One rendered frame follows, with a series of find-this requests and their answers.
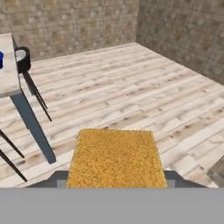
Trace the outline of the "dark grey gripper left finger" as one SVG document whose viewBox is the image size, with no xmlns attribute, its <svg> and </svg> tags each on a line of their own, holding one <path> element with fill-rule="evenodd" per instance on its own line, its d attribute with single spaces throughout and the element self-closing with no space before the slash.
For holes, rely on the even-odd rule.
<svg viewBox="0 0 224 224">
<path fill-rule="evenodd" d="M 32 188 L 65 188 L 68 171 L 55 171 L 49 178 L 32 184 Z"/>
</svg>

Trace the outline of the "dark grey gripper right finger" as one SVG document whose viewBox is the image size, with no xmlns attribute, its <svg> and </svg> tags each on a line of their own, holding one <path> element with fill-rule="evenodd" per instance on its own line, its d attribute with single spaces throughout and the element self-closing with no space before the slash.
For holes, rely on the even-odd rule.
<svg viewBox="0 0 224 224">
<path fill-rule="evenodd" d="M 164 175 L 170 188 L 203 187 L 201 184 L 182 178 L 176 171 L 165 171 Z"/>
</svg>

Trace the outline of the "yellow speckled cake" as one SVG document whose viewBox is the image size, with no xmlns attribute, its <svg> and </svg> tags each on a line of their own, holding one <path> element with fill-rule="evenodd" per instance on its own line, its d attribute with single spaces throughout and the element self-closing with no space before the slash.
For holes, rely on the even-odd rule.
<svg viewBox="0 0 224 224">
<path fill-rule="evenodd" d="M 68 188 L 166 188 L 153 134 L 148 130 L 82 129 Z"/>
</svg>

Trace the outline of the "marble-top dining counter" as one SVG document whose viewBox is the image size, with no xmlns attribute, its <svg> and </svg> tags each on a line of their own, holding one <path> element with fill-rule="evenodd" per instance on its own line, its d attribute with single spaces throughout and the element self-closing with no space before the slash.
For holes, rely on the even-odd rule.
<svg viewBox="0 0 224 224">
<path fill-rule="evenodd" d="M 56 157 L 20 85 L 11 33 L 0 34 L 0 52 L 3 53 L 3 68 L 0 69 L 0 98 L 10 97 L 45 159 L 49 164 L 53 164 L 56 162 Z"/>
</svg>

